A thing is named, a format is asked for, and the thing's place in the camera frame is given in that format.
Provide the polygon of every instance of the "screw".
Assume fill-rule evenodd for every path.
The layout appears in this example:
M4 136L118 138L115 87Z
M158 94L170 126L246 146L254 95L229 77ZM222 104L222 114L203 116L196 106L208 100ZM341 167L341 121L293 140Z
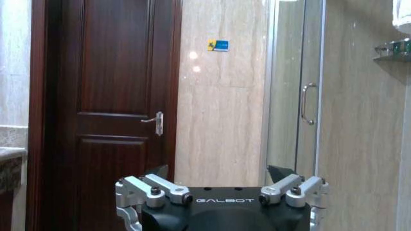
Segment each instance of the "screw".
M188 205L191 202L192 202L192 195L191 195L190 193L187 193L187 194L183 196L183 204L184 204L184 205Z
M154 196L160 195L160 193L162 193L160 188L159 188L159 187L156 187L156 186L154 186L154 187L152 187L152 189L151 189L151 193L152 193L152 195L154 195Z
M262 194L259 197L258 197L258 201L262 203L262 205L269 205L270 203L270 197L265 194Z
M291 189L291 193L295 194L295 195L302 195L302 189L299 187L294 187Z

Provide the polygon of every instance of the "shower enclosure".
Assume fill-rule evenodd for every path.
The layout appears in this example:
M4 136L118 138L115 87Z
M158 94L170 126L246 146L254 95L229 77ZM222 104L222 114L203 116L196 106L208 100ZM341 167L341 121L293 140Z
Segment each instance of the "shower enclosure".
M270 6L262 165L317 174L326 0ZM262 183L271 183L263 169Z

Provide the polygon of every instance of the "glass shower door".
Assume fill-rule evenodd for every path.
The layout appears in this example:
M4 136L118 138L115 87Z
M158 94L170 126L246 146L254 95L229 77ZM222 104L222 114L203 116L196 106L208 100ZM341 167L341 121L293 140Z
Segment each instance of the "glass shower door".
M323 0L274 4L266 164L309 177L315 173L319 128Z

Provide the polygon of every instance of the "shower door handle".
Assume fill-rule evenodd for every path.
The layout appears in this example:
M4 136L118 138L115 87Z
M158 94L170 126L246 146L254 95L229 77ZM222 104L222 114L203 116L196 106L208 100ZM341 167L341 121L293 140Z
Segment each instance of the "shower door handle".
M307 91L310 88L315 88L317 84L315 83L309 83L305 87L303 87L303 95L302 95L302 119L306 123L309 123L310 125L314 125L315 122L313 119L307 118L306 115L306 104L307 104Z

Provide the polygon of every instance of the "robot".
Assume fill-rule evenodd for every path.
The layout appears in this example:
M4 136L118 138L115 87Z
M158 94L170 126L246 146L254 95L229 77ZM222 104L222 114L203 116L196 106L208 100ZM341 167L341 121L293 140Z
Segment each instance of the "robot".
M160 171L116 182L127 231L322 231L329 183L270 167L274 185L186 187Z

